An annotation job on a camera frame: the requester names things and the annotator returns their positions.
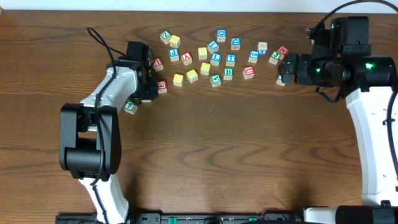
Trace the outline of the yellow O block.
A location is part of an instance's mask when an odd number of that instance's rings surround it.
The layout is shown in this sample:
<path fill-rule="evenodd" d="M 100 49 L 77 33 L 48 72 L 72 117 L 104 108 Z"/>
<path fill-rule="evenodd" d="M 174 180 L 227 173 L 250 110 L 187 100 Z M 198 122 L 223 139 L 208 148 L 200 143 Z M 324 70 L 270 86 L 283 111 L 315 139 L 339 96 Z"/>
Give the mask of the yellow O block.
<path fill-rule="evenodd" d="M 173 78 L 174 86 L 183 86 L 183 79 L 184 79 L 184 76 L 182 74 L 176 73 Z"/>
<path fill-rule="evenodd" d="M 203 62 L 201 64 L 201 67 L 200 67 L 200 73 L 202 75 L 209 75 L 210 68 L 211 68 L 211 64 L 210 63 Z"/>

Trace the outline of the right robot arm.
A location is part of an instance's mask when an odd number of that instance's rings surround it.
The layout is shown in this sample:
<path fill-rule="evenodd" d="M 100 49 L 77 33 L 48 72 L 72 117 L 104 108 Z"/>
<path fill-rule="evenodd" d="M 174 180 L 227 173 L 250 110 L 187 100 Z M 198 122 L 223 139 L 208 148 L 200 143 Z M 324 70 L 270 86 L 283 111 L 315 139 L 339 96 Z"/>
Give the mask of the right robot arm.
<path fill-rule="evenodd" d="M 336 87 L 353 120 L 362 173 L 361 205 L 308 207 L 304 223 L 397 222 L 397 69 L 388 56 L 373 56 L 366 16 L 333 19 L 311 29 L 310 54 L 287 54 L 283 83 Z"/>

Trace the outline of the green B block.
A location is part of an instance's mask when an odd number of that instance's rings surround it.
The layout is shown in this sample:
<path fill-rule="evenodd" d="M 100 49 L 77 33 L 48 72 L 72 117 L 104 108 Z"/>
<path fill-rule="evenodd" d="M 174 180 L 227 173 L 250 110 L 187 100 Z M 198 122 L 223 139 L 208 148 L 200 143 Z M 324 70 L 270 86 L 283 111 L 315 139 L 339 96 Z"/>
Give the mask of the green B block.
<path fill-rule="evenodd" d="M 234 76 L 234 70 L 232 67 L 225 67 L 223 70 L 223 79 L 232 80 Z"/>

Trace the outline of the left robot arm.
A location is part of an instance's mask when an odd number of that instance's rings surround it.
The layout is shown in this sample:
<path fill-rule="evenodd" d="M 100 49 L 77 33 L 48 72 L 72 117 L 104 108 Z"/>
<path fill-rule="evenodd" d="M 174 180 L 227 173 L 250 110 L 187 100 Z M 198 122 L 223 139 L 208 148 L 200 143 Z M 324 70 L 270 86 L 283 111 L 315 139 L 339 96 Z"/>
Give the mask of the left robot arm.
<path fill-rule="evenodd" d="M 97 223 L 125 223 L 129 215 L 116 175 L 122 156 L 118 114 L 157 98 L 152 54 L 148 45 L 130 41 L 126 53 L 107 65 L 91 95 L 60 110 L 60 167 L 88 191 Z"/>

